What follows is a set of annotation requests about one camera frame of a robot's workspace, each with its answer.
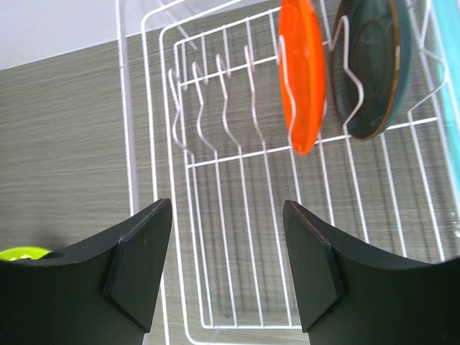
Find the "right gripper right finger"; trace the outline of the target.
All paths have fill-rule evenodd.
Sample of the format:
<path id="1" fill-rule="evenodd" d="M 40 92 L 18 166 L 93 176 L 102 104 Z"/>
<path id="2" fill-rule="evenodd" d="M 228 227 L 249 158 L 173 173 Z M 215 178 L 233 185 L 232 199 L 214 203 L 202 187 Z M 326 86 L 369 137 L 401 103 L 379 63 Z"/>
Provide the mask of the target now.
<path id="1" fill-rule="evenodd" d="M 457 344 L 459 260 L 372 246 L 295 201 L 282 211 L 303 333 L 311 344 Z"/>

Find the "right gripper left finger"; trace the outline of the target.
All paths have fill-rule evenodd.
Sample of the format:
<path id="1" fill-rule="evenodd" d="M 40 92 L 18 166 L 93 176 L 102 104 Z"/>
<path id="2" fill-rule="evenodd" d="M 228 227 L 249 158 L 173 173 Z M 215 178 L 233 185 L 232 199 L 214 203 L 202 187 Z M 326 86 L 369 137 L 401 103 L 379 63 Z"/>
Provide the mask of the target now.
<path id="1" fill-rule="evenodd" d="M 1 262 L 3 344 L 140 344 L 152 328 L 172 228 L 162 198 L 39 259 Z"/>

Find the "lime green plate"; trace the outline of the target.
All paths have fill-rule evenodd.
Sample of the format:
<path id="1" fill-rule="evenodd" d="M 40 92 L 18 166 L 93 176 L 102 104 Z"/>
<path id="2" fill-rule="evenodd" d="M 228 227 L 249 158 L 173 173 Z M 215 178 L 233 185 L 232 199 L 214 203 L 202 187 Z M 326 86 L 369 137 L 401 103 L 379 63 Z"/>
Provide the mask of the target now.
<path id="1" fill-rule="evenodd" d="M 21 259 L 41 259 L 45 255 L 51 253 L 51 250 L 42 247 L 12 247 L 0 252 L 0 260 L 10 262 Z"/>

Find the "orange plate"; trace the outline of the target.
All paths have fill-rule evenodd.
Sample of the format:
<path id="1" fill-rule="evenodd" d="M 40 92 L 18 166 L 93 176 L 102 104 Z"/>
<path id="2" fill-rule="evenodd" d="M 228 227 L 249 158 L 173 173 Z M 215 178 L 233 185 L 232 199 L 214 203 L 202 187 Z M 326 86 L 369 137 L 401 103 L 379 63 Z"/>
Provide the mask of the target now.
<path id="1" fill-rule="evenodd" d="M 280 90 L 293 149 L 307 155 L 320 132 L 326 106 L 326 57 L 318 16 L 311 1 L 283 1 Z"/>

